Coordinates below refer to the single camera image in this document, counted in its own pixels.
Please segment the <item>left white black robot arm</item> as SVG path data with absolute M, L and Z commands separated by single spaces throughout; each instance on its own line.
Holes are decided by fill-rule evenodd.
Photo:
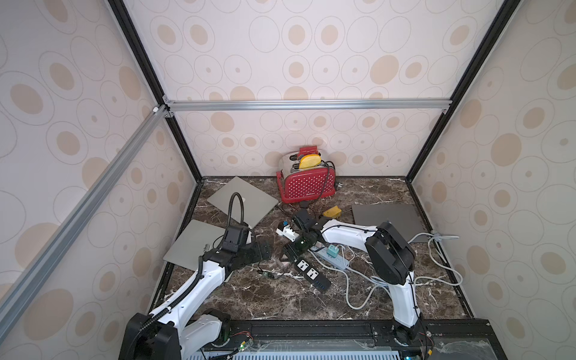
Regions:
M 240 193 L 229 199 L 228 214 L 240 205 L 240 221 L 228 217 L 219 245 L 199 256 L 196 271 L 162 305 L 148 314 L 137 313 L 127 323 L 120 359 L 187 359 L 204 346 L 227 345 L 231 338 L 229 314 L 211 309 L 191 321 L 201 304 L 231 274 L 268 260 L 270 244 L 251 239 Z

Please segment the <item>black power strip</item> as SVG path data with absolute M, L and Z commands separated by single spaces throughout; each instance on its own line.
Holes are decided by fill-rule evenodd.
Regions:
M 332 282 L 322 272 L 314 268 L 306 259 L 297 259 L 294 266 L 296 271 L 321 293 L 326 293 L 332 285 Z

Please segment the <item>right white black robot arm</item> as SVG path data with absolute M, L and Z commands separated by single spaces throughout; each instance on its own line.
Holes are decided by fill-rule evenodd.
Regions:
M 292 216 L 291 222 L 280 222 L 276 232 L 289 239 L 283 252 L 295 264 L 319 242 L 366 252 L 376 275 L 388 285 L 397 339 L 409 343 L 423 330 L 421 312 L 416 303 L 416 254 L 391 222 L 360 226 L 329 217 L 317 220 L 302 209 Z

